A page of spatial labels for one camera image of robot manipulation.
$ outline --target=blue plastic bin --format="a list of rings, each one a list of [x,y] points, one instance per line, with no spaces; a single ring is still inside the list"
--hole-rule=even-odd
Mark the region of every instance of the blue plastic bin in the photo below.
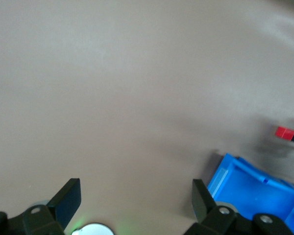
[[[252,220],[257,213],[282,219],[294,233],[294,185],[275,178],[245,161],[226,154],[208,190],[215,201],[235,206]]]

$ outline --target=screw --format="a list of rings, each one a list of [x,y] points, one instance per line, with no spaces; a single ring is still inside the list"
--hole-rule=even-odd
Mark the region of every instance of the screw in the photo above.
[[[273,223],[273,220],[269,216],[264,215],[264,214],[260,216],[260,219],[261,219],[261,221],[263,221],[266,224],[272,224]]]
[[[219,211],[221,212],[221,214],[230,214],[229,209],[225,207],[220,207]]]
[[[30,211],[30,213],[32,213],[32,214],[36,214],[36,213],[38,213],[39,211],[40,211],[40,208],[39,208],[39,207],[36,207],[36,208],[32,209],[32,210]]]

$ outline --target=small cube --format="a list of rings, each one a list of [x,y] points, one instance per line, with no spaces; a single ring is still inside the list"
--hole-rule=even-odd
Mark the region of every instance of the small cube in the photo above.
[[[275,132],[275,136],[287,141],[291,141],[294,136],[294,130],[279,126]]]

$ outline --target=white circular light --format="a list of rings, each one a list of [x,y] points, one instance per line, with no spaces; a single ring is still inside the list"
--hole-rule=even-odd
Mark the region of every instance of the white circular light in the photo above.
[[[103,224],[88,224],[72,235],[114,235],[112,230]]]

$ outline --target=blue container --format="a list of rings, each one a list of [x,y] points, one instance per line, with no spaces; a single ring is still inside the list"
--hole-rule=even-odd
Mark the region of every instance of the blue container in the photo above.
[[[283,220],[294,233],[294,185],[275,178],[245,161],[226,154],[208,190],[215,201],[235,206],[252,220],[257,213],[269,213]]]

